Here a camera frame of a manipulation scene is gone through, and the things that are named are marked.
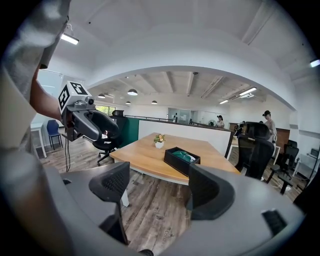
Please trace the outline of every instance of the green cloth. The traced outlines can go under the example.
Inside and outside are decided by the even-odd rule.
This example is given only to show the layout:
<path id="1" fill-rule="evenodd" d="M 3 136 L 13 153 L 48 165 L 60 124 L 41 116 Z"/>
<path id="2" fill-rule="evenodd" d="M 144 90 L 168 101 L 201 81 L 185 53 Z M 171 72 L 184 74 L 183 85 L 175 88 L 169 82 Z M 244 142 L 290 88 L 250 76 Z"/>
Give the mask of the green cloth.
<path id="1" fill-rule="evenodd" d="M 187 161 L 188 163 L 194 162 L 194 160 L 192 160 L 190 155 L 188 155 L 188 153 L 185 152 L 185 151 L 178 150 L 176 152 L 173 152 L 172 154 L 175 155 L 176 157 L 182 159 L 182 160 Z"/>

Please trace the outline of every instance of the black tray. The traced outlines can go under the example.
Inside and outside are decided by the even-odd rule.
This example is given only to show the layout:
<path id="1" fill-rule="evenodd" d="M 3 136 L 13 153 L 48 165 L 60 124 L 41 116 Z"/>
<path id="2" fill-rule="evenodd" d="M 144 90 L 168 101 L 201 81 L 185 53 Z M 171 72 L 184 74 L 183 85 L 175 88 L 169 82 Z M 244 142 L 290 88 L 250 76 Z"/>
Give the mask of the black tray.
<path id="1" fill-rule="evenodd" d="M 177 156 L 175 156 L 173 154 L 173 152 L 176 151 L 185 151 L 187 152 L 190 156 L 193 156 L 195 158 L 195 160 L 191 163 L 191 162 L 187 162 Z M 170 149 L 167 149 L 164 153 L 164 160 L 165 163 L 167 163 L 168 165 L 170 165 L 171 167 L 173 167 L 174 169 L 176 169 L 177 171 L 179 171 L 180 173 L 182 173 L 185 176 L 189 176 L 189 165 L 190 164 L 200 164 L 200 156 L 192 154 L 182 148 L 179 147 L 173 147 Z"/>

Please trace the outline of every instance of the window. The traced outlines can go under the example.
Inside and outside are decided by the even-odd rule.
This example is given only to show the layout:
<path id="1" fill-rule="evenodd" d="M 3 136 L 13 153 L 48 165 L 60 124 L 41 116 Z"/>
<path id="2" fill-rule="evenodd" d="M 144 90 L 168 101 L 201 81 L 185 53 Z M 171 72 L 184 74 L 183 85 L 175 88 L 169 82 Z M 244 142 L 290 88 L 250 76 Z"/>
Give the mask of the window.
<path id="1" fill-rule="evenodd" d="M 113 106 L 100 106 L 100 105 L 96 105 L 95 109 L 107 114 L 108 116 L 111 116 L 112 112 L 116 110 L 116 108 Z"/>

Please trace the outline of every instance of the white flower pot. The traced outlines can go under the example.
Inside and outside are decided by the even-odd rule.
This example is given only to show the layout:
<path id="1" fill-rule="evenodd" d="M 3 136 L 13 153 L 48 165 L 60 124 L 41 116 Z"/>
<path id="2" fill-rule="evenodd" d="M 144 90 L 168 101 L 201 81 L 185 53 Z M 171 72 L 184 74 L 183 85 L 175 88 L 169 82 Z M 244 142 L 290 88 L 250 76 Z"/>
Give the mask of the white flower pot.
<path id="1" fill-rule="evenodd" d="M 164 142 L 156 142 L 155 143 L 155 147 L 157 148 L 157 149 L 161 149 L 163 146 L 164 146 Z"/>

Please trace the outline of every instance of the white ceiling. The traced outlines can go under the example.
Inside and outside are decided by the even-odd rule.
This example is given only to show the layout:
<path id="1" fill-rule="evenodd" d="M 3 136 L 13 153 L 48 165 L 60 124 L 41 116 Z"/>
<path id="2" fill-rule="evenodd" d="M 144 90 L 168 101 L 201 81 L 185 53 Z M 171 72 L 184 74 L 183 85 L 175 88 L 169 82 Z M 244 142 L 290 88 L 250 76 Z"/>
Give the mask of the white ceiling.
<path id="1" fill-rule="evenodd" d="M 315 57 L 312 49 L 273 0 L 73 0 L 69 17 L 75 27 L 74 36 L 80 40 L 77 52 L 76 48 L 71 49 L 73 45 L 60 43 L 55 54 L 72 53 L 71 60 L 93 71 L 95 58 L 102 50 L 132 36 L 139 37 L 156 26 L 181 24 L 230 34 L 267 54 L 292 81 L 314 72 L 309 68 L 309 61 Z M 103 92 L 126 97 L 126 92 L 135 88 L 143 95 L 190 94 L 218 103 L 251 87 L 228 77 L 209 73 L 193 77 L 191 74 L 170 70 L 130 75 L 128 79 L 123 77 L 100 84 L 90 91 L 94 95 Z M 266 96 L 261 90 L 254 94 L 261 99 Z"/>

